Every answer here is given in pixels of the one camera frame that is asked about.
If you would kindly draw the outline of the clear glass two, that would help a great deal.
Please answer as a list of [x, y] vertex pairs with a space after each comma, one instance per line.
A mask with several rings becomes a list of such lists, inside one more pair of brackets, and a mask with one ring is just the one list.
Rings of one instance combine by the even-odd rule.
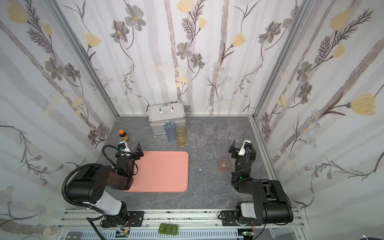
[[197, 144], [199, 147], [204, 147], [207, 144], [208, 136], [206, 135], [205, 131], [197, 132], [196, 137], [197, 137]]

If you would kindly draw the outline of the clear glass four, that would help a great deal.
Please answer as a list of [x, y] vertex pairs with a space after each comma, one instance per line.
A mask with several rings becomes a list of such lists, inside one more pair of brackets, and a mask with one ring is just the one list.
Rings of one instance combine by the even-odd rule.
[[219, 140], [226, 140], [229, 135], [229, 130], [227, 126], [220, 126], [218, 128], [218, 139]]

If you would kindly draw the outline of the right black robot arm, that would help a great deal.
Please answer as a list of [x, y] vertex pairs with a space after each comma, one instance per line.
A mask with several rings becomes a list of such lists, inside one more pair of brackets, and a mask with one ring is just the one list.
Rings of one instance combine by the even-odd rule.
[[251, 177], [256, 151], [248, 140], [240, 148], [233, 142], [229, 148], [235, 159], [235, 170], [231, 172], [231, 185], [239, 193], [252, 196], [251, 202], [237, 203], [233, 211], [221, 211], [218, 219], [224, 227], [247, 227], [275, 224], [287, 225], [294, 220], [290, 199], [278, 180]]

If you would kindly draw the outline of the clear glass three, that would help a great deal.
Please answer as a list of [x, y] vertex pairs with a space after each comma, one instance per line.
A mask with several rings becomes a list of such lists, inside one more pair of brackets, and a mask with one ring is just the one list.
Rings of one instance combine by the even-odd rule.
[[216, 123], [212, 120], [206, 120], [204, 122], [204, 132], [207, 136], [210, 136], [213, 134], [214, 130], [215, 130], [215, 127], [216, 127]]

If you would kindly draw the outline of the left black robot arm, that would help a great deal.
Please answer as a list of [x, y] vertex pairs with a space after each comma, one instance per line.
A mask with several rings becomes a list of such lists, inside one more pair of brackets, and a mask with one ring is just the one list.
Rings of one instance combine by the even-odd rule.
[[62, 196], [73, 206], [100, 213], [99, 217], [87, 219], [93, 227], [95, 221], [100, 221], [104, 229], [141, 227], [144, 212], [128, 211], [124, 202], [106, 192], [106, 187], [128, 191], [139, 171], [136, 162], [144, 156], [144, 152], [140, 145], [132, 152], [125, 142], [112, 146], [112, 149], [117, 151], [117, 159], [110, 160], [109, 165], [85, 164], [70, 172], [62, 184]]

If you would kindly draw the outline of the clear glass one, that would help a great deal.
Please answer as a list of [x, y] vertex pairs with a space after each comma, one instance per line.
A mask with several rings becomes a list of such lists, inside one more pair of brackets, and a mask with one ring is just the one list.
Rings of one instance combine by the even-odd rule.
[[189, 125], [187, 127], [188, 139], [195, 141], [197, 138], [198, 127], [196, 125]]

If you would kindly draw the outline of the clear glass five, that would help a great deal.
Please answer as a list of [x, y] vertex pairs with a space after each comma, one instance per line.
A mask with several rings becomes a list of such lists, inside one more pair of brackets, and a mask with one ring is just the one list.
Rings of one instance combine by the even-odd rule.
[[238, 118], [229, 118], [228, 119], [228, 131], [232, 133], [240, 124]]

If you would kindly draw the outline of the clear glass six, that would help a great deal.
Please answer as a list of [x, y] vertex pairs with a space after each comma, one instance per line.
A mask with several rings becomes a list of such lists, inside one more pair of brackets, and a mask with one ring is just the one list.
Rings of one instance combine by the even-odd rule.
[[231, 142], [235, 141], [238, 142], [243, 134], [243, 130], [240, 128], [235, 128], [232, 132], [229, 134], [229, 139]]

